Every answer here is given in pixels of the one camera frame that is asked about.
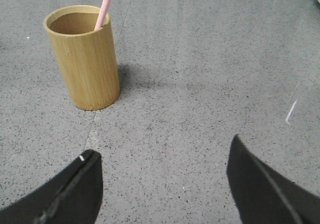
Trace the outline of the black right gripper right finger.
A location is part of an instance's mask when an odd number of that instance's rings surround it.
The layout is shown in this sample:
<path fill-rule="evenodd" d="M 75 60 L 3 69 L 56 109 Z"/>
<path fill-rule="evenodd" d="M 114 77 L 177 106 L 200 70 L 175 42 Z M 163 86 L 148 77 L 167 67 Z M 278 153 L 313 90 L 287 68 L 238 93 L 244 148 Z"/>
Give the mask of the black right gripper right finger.
<path fill-rule="evenodd" d="M 253 155 L 235 135 L 227 177 L 242 223 L 319 223 L 319 197 Z"/>

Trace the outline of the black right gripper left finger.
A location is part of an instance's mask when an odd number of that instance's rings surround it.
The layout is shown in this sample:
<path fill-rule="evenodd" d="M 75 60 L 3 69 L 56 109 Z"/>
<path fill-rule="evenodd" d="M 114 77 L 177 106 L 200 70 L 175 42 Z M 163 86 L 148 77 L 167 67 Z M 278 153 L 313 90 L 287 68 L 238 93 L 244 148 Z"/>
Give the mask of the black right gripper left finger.
<path fill-rule="evenodd" d="M 103 196 L 101 155 L 86 150 L 41 187 L 1 210 L 1 223 L 95 223 Z"/>

